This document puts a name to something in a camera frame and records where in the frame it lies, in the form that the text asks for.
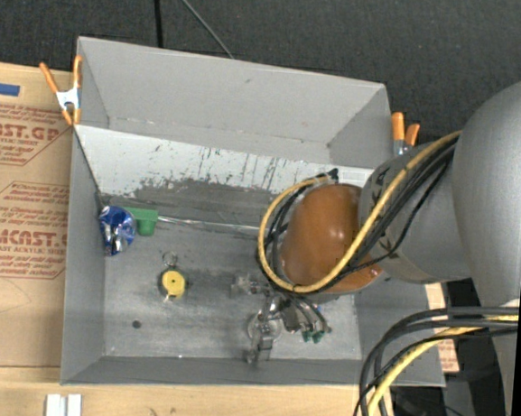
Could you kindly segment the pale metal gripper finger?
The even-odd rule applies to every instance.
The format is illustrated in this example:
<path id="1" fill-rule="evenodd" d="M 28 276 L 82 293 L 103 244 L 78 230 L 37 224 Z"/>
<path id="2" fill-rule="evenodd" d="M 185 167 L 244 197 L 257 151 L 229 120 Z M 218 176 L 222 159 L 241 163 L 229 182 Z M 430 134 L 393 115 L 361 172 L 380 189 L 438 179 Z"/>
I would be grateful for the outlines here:
<path id="1" fill-rule="evenodd" d="M 264 312 L 258 312 L 248 322 L 247 334 L 251 338 L 251 342 L 245 359 L 249 364 L 267 362 L 270 359 L 274 342 L 277 340 L 277 323 Z"/>
<path id="2" fill-rule="evenodd" d="M 241 295 L 260 295 L 266 292 L 266 286 L 258 279 L 247 275 L 236 276 L 230 284 L 229 296 L 239 297 Z"/>

